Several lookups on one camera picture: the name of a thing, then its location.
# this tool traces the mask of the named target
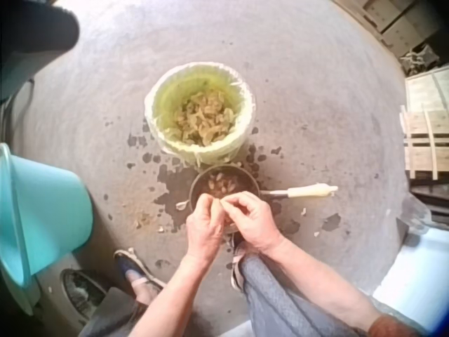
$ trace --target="white container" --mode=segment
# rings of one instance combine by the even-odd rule
[[[225,105],[236,113],[228,136],[209,146],[188,145],[166,133],[176,127],[175,111],[199,91],[222,91]],[[190,164],[223,164],[235,157],[255,119],[255,99],[241,75],[216,62],[191,62],[166,72],[145,98],[145,118],[162,150]]]

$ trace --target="bucket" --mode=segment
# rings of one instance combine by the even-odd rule
[[[225,106],[236,114],[229,134],[208,146],[189,145],[167,130],[177,128],[175,112],[198,92],[224,93]],[[164,152],[196,164],[223,164],[233,159],[255,120],[255,98],[249,85],[234,69],[216,62],[191,62],[166,72],[145,97],[145,119]]]
[[[0,261],[26,287],[32,275],[87,241],[91,200],[74,173],[13,156],[4,143],[0,188]]]

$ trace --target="wooden pallet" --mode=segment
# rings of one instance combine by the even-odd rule
[[[408,112],[401,107],[401,124],[405,133],[406,170],[415,179],[416,171],[449,172],[449,112]]]

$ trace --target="brown sleeve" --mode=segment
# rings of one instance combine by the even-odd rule
[[[368,330],[370,337],[419,337],[416,330],[410,328],[396,318],[382,315],[375,320]]]

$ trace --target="hand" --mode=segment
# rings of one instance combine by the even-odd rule
[[[262,253],[268,253],[285,239],[274,222],[270,206],[254,194],[229,195],[222,199],[222,205],[245,240]]]
[[[208,267],[215,259],[222,240],[226,212],[220,200],[202,194],[194,212],[187,218],[189,249],[186,257]]]

